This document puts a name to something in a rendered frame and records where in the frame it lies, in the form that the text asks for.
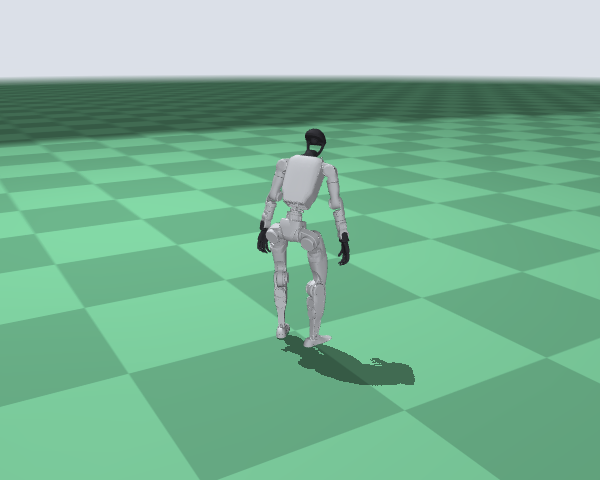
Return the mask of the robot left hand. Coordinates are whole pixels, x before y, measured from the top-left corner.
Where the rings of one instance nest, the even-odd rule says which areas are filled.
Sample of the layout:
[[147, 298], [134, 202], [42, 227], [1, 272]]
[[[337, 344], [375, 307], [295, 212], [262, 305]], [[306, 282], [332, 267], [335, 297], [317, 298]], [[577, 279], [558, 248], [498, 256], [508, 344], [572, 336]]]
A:
[[[264, 228], [264, 221], [262, 220], [260, 222], [260, 230], [261, 230], [261, 232], [259, 233], [259, 236], [258, 236], [257, 248], [258, 248], [259, 251], [262, 251], [264, 253], [271, 252], [269, 250], [269, 248], [268, 248], [268, 240], [266, 238], [266, 232], [267, 232], [268, 229], [269, 228]], [[265, 249], [265, 247], [266, 247], [266, 249]]]

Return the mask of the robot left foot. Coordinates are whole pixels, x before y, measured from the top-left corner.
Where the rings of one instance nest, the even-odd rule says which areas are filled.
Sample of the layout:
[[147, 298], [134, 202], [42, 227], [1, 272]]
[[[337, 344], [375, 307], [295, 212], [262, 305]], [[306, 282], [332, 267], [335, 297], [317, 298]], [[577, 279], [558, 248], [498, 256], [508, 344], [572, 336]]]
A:
[[290, 330], [290, 326], [289, 324], [285, 323], [285, 328], [283, 328], [283, 325], [281, 324], [280, 327], [277, 327], [277, 331], [276, 331], [276, 337], [277, 338], [285, 338], [287, 332], [289, 332]]

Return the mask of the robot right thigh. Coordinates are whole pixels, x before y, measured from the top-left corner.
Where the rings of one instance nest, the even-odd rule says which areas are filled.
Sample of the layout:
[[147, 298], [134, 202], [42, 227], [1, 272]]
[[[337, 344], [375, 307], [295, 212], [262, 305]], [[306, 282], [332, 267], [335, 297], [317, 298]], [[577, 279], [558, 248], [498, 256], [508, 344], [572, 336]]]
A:
[[327, 278], [327, 254], [321, 234], [316, 230], [303, 228], [299, 232], [301, 246], [307, 250], [309, 265], [313, 274], [313, 280], [306, 285], [306, 292], [313, 297], [313, 287], [316, 284], [322, 284], [325, 288]]

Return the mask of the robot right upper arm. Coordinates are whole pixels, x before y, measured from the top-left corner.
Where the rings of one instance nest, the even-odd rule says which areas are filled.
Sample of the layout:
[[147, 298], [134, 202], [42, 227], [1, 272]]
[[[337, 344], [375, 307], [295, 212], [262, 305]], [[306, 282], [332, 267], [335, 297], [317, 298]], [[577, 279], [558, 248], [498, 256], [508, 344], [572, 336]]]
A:
[[323, 173], [323, 175], [325, 175], [328, 178], [327, 186], [328, 186], [328, 191], [330, 194], [330, 199], [328, 201], [329, 207], [333, 210], [339, 209], [340, 208], [340, 202], [339, 202], [340, 188], [339, 188], [339, 180], [338, 180], [338, 171], [335, 166], [322, 162], [322, 173]]

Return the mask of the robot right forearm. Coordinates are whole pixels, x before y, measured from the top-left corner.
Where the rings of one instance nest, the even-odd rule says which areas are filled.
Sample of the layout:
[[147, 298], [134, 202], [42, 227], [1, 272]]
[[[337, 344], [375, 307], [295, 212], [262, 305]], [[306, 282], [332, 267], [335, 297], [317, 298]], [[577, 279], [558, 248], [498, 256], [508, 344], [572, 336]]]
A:
[[344, 211], [344, 206], [343, 206], [343, 200], [341, 197], [339, 197], [339, 202], [340, 202], [340, 209], [333, 212], [333, 216], [335, 218], [335, 224], [336, 224], [336, 228], [338, 231], [337, 236], [339, 239], [342, 239], [343, 232], [346, 232], [348, 234], [348, 237], [349, 237], [349, 233], [347, 231], [345, 211]]

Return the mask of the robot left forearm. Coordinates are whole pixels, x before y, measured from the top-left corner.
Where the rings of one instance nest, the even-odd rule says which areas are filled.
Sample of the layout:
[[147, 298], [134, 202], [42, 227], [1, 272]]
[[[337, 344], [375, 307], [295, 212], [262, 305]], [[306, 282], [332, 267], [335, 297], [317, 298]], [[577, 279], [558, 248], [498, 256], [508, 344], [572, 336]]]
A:
[[[273, 219], [274, 210], [276, 208], [277, 203], [269, 198], [269, 194], [266, 198], [265, 209], [262, 214], [262, 219], [264, 221], [264, 228], [269, 228], [271, 225], [271, 220]], [[261, 222], [260, 221], [260, 222]]]

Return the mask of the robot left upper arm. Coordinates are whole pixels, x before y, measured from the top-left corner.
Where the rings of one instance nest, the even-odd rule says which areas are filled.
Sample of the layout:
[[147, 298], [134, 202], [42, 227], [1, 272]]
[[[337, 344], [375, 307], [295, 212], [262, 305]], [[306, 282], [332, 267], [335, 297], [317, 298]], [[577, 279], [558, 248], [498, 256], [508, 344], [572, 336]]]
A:
[[283, 185], [283, 180], [289, 159], [280, 159], [276, 164], [276, 171], [273, 177], [269, 198], [278, 202], [282, 199], [283, 193], [280, 188]]

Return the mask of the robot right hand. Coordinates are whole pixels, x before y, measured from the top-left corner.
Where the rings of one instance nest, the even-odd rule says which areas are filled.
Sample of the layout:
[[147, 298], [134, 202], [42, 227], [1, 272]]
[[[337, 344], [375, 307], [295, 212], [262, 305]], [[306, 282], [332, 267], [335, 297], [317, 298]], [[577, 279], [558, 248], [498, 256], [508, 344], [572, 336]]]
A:
[[[342, 239], [339, 239], [339, 242], [341, 242], [341, 251], [338, 254], [338, 257], [341, 256], [341, 254], [343, 253], [342, 256], [342, 260], [340, 262], [338, 262], [339, 265], [345, 265], [348, 261], [349, 261], [349, 245], [348, 245], [348, 234], [346, 232], [342, 233]], [[341, 263], [341, 264], [340, 264]]]

